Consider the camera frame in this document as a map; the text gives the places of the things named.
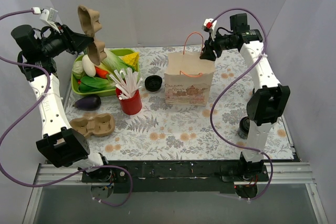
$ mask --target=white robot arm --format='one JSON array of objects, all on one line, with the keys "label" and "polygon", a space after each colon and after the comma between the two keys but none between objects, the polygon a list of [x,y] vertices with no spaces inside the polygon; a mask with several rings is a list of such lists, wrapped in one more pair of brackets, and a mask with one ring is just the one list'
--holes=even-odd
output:
[{"label": "white robot arm", "polygon": [[[57,69],[53,60],[53,57],[65,50],[73,55],[82,52],[93,42],[93,38],[74,33],[68,26],[57,23],[57,11],[53,8],[41,10],[34,7],[33,10],[34,14],[40,14],[40,20],[48,25],[41,29],[40,37],[35,34],[38,29],[30,25],[16,27],[11,35],[22,49],[18,55],[18,62],[22,63],[25,58],[25,63],[43,67],[50,76],[49,90],[44,93],[47,77],[43,72],[35,68],[20,67],[36,99],[41,95],[45,96],[39,104],[43,139],[36,142],[37,148],[56,167],[74,166],[83,169],[107,165],[105,157],[100,153],[91,152],[85,137],[71,128],[62,106]],[[44,32],[50,28],[50,35],[45,37]],[[110,179],[112,172],[110,169],[91,168],[86,173],[104,182]]]},{"label": "white robot arm", "polygon": [[[209,33],[209,39],[204,43],[201,59],[215,61],[223,50],[236,48],[248,67],[258,60],[264,47],[263,38],[259,30],[250,29],[246,14],[230,17],[232,31],[222,27],[216,30],[216,21],[212,24],[211,21],[212,19],[206,19],[202,27]],[[229,35],[220,34],[220,29],[228,31]],[[247,117],[241,120],[238,133],[247,138],[247,147],[264,150],[269,131],[282,115],[290,90],[288,86],[282,86],[275,77],[267,57],[262,57],[250,74],[255,92],[247,103]],[[246,149],[242,151],[240,162],[244,177],[260,173],[264,164],[261,153]]]}]

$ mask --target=orange string handle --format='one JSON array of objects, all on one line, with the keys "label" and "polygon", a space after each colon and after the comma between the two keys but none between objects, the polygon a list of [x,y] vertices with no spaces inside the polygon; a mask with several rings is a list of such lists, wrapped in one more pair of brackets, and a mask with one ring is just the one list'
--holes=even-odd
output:
[{"label": "orange string handle", "polygon": [[198,35],[200,35],[200,36],[202,37],[202,45],[201,45],[201,53],[200,53],[200,54],[202,54],[202,48],[203,48],[203,45],[204,45],[204,38],[203,38],[202,34],[200,34],[200,33],[197,32],[197,31],[194,31],[194,32],[192,32],[191,34],[189,34],[189,36],[188,36],[187,39],[185,40],[184,48],[183,48],[183,54],[184,54],[184,51],[185,51],[185,45],[187,44],[187,41],[188,41],[189,37],[192,36],[193,34],[198,34]]},{"label": "orange string handle", "polygon": [[193,77],[193,78],[197,78],[197,77],[201,77],[203,74],[202,73],[199,73],[199,74],[197,74],[197,75],[190,75],[190,74],[187,74],[187,73],[185,73],[185,72],[183,72],[183,71],[180,71],[180,74],[184,74],[185,76],[188,76],[188,77]]}]

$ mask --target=eggplant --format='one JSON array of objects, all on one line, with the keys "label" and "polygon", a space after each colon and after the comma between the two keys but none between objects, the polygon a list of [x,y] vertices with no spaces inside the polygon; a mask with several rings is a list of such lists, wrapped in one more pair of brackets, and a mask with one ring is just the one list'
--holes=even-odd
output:
[{"label": "eggplant", "polygon": [[73,106],[79,110],[92,111],[97,110],[101,105],[101,99],[96,94],[88,95],[76,101]]}]

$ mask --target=floral tablecloth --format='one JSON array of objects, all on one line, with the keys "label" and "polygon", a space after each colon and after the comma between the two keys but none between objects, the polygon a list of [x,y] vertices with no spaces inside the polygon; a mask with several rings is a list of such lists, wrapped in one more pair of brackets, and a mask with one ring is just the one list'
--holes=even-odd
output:
[{"label": "floral tablecloth", "polygon": [[[179,52],[183,47],[133,48],[140,52],[142,78],[157,74],[164,77],[167,53]],[[200,46],[187,46],[188,51],[199,51]],[[216,60],[209,101],[206,106],[167,105],[162,88],[155,93],[140,89],[142,110],[133,116],[121,111],[116,96],[102,98],[97,113],[111,113],[115,118],[115,131],[106,137],[88,139],[93,151],[108,160],[157,159],[238,159],[241,149],[226,144],[213,132],[209,116],[213,102],[222,90],[246,70],[244,59],[237,50],[224,51]],[[238,134],[239,121],[246,116],[246,103],[253,89],[250,75],[236,83],[220,100],[214,111],[218,131],[231,142],[246,145]],[[68,120],[80,118],[85,112],[72,107],[80,99],[71,92],[66,115]],[[273,159],[292,159],[286,130],[279,119],[270,131],[265,148]]]}]

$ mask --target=paper bag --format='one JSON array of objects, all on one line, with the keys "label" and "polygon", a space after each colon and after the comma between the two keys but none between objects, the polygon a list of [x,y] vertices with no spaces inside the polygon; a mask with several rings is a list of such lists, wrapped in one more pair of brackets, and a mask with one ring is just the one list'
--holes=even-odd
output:
[{"label": "paper bag", "polygon": [[168,67],[164,73],[166,104],[205,106],[215,62],[201,60],[199,52],[184,51],[168,54]]}]

